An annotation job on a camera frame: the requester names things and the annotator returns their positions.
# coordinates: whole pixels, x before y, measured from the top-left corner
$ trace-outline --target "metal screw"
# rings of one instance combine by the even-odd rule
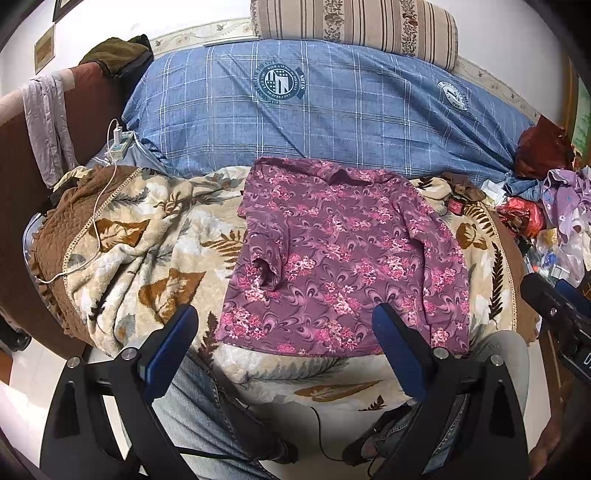
[[[491,363],[496,367],[500,367],[505,362],[503,361],[503,359],[501,358],[500,355],[495,354],[495,355],[491,355]]]
[[[135,348],[126,348],[121,353],[121,358],[123,360],[132,360],[138,354],[138,351]]]
[[[438,346],[433,349],[433,355],[435,355],[439,360],[444,360],[449,356],[449,352],[442,346]]]
[[[67,361],[66,365],[68,366],[68,368],[76,368],[78,365],[80,365],[80,358],[77,356],[73,356]]]

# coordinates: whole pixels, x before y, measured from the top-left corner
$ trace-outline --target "purple clothing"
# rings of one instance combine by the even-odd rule
[[[558,227],[561,244],[569,241],[575,228],[582,228],[581,216],[591,208],[589,167],[580,171],[555,168],[542,187],[542,203],[550,223]]]
[[[462,249],[408,180],[264,157],[238,213],[249,234],[218,340],[283,355],[376,354],[372,312],[388,302],[431,346],[468,351]]]

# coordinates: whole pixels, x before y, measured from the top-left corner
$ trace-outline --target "power strip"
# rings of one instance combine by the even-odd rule
[[[121,141],[120,143],[113,144],[110,147],[111,155],[116,161],[123,160],[125,154],[127,153],[127,149],[131,145],[131,142],[134,140],[134,133],[133,132],[123,132],[121,134]]]

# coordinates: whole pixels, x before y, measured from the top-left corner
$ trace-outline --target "black cable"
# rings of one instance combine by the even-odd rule
[[[234,457],[232,455],[221,455],[219,453],[202,452],[201,450],[194,450],[192,448],[177,447],[178,452],[183,455],[194,455],[198,457],[213,458],[214,460],[235,460],[242,463],[252,463],[254,460],[246,458]]]
[[[316,418],[318,419],[318,446],[320,447],[320,451],[322,452],[322,455],[327,457],[328,460],[332,460],[333,462],[344,462],[344,460],[341,460],[338,458],[331,458],[328,455],[326,455],[326,452],[322,448],[322,422],[320,421],[320,415],[318,415],[318,411],[314,407],[310,407],[310,408],[312,410],[314,410],[314,413],[316,414]]]
[[[368,477],[369,477],[369,480],[371,480],[371,479],[374,477],[374,476],[371,474],[371,467],[373,467],[373,466],[374,466],[374,463],[375,463],[375,461],[376,461],[377,459],[378,459],[378,457],[374,457],[374,459],[373,459],[373,460],[371,461],[371,463],[369,464],[369,467],[368,467]]]

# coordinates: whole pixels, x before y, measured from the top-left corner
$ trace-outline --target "striped pillow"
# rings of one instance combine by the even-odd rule
[[[457,27],[424,0],[252,0],[261,39],[315,38],[409,55],[452,71]]]

